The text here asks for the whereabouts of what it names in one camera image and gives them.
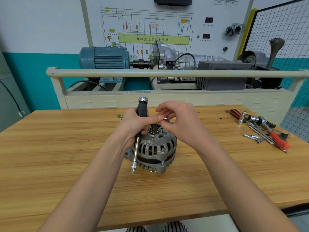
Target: alternator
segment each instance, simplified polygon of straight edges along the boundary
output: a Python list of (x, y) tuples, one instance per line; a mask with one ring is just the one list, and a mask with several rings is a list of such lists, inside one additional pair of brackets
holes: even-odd
[[(177, 138), (161, 125), (155, 124), (149, 127), (148, 133), (135, 145), (137, 145), (137, 165), (149, 172), (163, 174), (175, 158)], [(125, 158), (134, 160), (133, 148), (126, 151)]]

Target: beige metal frame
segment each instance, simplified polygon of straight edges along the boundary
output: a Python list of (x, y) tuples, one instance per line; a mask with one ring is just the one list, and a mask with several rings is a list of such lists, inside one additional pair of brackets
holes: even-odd
[[(309, 70), (300, 71), (241, 71), (241, 70), (98, 70), (59, 69), (49, 67), (46, 73), (51, 77), (61, 109), (128, 108), (136, 107), (140, 96), (149, 99), (149, 107), (175, 100), (190, 102), (195, 106), (243, 105), (259, 113), (269, 121), (280, 124), (290, 108)], [(295, 77), (289, 89), (249, 89), (241, 91), (206, 91), (196, 89), (176, 90), (158, 87), (149, 91), (124, 91), (123, 83), (118, 83), (112, 91), (78, 91), (81, 83), (66, 90), (63, 77)]]

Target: tabletop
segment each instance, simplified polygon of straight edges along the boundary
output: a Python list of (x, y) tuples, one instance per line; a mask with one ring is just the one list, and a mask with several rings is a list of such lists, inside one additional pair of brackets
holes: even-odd
[[(196, 107), (229, 155), (278, 207), (309, 202), (309, 144), (291, 135), (289, 154), (264, 141), (225, 111)], [(0, 133), (0, 231), (37, 230), (114, 131), (126, 109), (37, 110)], [(178, 141), (165, 174), (124, 159), (98, 230), (228, 213), (197, 153)]]

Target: wooden table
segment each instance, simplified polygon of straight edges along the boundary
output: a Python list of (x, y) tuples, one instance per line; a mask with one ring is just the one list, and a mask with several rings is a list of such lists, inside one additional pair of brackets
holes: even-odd
[[(309, 202), (309, 144), (291, 135), (289, 154), (238, 126), (225, 110), (240, 105), (196, 107), (209, 132), (250, 178), (287, 207)], [(79, 178), (120, 122), (126, 109), (35, 111), (0, 133), (0, 231), (34, 231)], [(124, 159), (98, 230), (228, 213), (196, 152), (178, 142), (163, 175)]]

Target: forearm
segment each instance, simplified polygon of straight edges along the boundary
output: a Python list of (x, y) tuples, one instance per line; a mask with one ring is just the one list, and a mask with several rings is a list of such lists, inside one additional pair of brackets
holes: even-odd
[(197, 149), (230, 214), (241, 231), (298, 231), (226, 153), (208, 136)]
[(39, 231), (94, 231), (116, 181), (127, 139), (112, 134)]

